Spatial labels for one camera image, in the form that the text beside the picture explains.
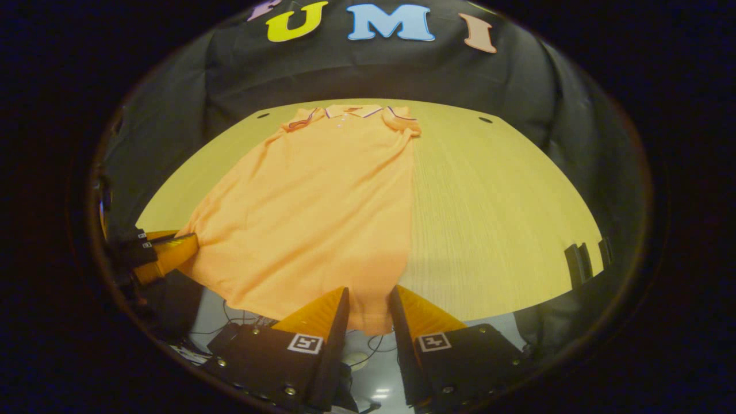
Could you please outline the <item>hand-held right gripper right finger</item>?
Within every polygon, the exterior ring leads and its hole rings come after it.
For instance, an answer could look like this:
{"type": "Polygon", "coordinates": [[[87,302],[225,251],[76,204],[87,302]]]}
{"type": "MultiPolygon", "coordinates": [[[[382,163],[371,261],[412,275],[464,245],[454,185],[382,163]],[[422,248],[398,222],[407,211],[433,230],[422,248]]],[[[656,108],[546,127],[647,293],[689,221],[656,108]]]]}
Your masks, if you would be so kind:
{"type": "Polygon", "coordinates": [[[397,359],[408,406],[468,411],[520,383],[522,351],[489,323],[467,325],[404,286],[390,293],[397,359]]]}

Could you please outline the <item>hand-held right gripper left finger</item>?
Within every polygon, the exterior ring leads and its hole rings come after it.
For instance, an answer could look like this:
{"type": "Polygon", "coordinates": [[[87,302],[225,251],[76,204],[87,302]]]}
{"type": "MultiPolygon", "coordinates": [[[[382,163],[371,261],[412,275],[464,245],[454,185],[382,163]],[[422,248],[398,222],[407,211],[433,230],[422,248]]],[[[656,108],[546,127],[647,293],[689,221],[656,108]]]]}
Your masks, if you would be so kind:
{"type": "Polygon", "coordinates": [[[258,407],[329,412],[349,314],[349,290],[340,286],[270,327],[224,328],[210,347],[206,372],[258,407]]]}

